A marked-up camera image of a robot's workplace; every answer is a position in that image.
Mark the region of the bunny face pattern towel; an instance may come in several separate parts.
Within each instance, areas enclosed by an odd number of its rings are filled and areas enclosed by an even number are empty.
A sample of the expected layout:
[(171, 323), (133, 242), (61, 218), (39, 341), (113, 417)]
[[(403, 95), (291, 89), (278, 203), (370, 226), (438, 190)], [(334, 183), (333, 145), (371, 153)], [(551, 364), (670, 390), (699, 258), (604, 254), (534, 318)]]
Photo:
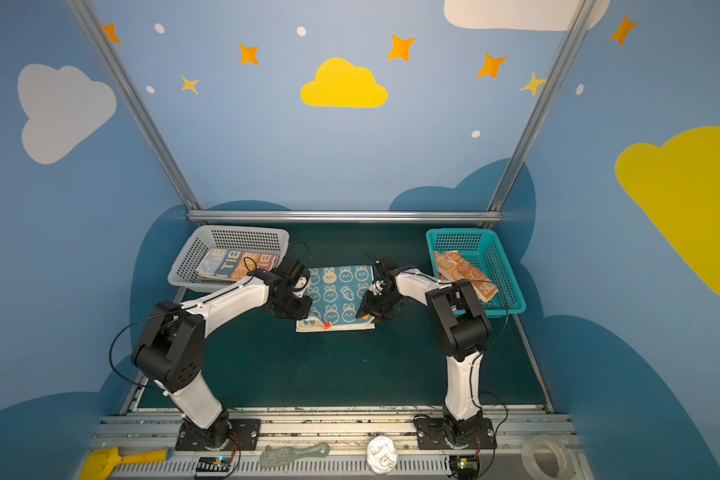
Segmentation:
[(311, 268), (305, 292), (313, 303), (308, 317), (296, 323), (296, 332), (373, 330), (372, 316), (357, 316), (372, 276), (369, 265)]

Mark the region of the rabbit letter striped towel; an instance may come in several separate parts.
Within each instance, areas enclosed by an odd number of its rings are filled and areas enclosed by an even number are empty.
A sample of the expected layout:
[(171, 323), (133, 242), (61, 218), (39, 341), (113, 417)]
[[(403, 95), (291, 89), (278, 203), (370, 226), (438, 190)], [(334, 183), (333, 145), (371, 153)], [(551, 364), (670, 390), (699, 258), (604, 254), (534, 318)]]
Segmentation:
[(205, 254), (195, 271), (204, 278), (236, 282), (256, 269), (271, 270), (279, 260), (274, 254), (214, 248)]

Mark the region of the white perforated plastic basket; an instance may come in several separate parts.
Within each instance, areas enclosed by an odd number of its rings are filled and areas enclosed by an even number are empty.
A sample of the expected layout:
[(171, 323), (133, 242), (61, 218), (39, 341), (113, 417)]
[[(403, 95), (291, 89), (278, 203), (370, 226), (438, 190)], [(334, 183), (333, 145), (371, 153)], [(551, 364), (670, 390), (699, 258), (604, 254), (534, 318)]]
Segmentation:
[(186, 240), (167, 276), (169, 284), (209, 293), (230, 285), (228, 280), (209, 279), (196, 272), (205, 255), (214, 248), (245, 250), (283, 256), (289, 233), (284, 229), (250, 226), (206, 225)]

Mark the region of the teal perforated plastic basket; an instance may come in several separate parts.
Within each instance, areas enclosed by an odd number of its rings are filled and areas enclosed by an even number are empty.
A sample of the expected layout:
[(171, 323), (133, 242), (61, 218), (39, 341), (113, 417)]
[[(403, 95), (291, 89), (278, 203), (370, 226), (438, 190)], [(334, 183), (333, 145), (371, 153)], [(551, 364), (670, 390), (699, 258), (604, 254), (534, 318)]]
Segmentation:
[(434, 272), (435, 251), (441, 254), (458, 251), (498, 287), (499, 292), (483, 304), (489, 318), (521, 314), (526, 310), (525, 299), (495, 232), (479, 228), (440, 228), (428, 230), (425, 238)]

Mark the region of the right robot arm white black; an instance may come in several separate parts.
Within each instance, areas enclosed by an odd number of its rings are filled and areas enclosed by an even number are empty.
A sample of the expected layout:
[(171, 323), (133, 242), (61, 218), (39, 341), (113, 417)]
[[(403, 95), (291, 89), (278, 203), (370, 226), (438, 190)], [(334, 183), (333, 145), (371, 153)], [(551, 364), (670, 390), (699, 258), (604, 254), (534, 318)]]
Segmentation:
[(402, 269), (381, 260), (373, 266), (371, 286), (356, 316), (387, 322), (406, 300), (429, 309), (434, 337), (446, 358), (445, 419), (453, 427), (477, 427), (483, 418), (480, 366), (492, 325), (475, 289), (467, 280), (438, 280), (417, 268)]

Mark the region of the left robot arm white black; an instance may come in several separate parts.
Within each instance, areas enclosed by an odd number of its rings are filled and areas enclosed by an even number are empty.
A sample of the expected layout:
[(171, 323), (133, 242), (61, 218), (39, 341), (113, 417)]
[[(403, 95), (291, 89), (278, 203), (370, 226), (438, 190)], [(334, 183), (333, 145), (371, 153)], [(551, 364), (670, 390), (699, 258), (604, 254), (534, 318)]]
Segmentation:
[(162, 302), (153, 310), (131, 361), (169, 397), (189, 424), (209, 431), (224, 408), (202, 376), (206, 339), (221, 326), (261, 307), (287, 320), (305, 319), (312, 299), (305, 294), (310, 272), (257, 269), (236, 282), (180, 304)]

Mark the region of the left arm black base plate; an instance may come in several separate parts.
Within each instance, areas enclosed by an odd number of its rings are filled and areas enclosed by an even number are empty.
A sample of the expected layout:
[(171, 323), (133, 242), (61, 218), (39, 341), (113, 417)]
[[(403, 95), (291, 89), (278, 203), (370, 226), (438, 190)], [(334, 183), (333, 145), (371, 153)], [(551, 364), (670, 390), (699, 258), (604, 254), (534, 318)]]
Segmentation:
[(254, 451), (261, 429), (260, 419), (217, 419), (208, 429), (201, 429), (184, 419), (175, 444), (176, 451), (204, 452)]

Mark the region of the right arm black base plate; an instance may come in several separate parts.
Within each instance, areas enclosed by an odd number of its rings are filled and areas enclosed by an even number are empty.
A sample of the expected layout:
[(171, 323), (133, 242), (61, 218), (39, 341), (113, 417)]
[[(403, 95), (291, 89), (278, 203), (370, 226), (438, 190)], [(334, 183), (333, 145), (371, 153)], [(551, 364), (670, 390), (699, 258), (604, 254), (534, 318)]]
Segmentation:
[(477, 450), (497, 446), (493, 424), (484, 417), (460, 421), (419, 415), (412, 423), (420, 450)]

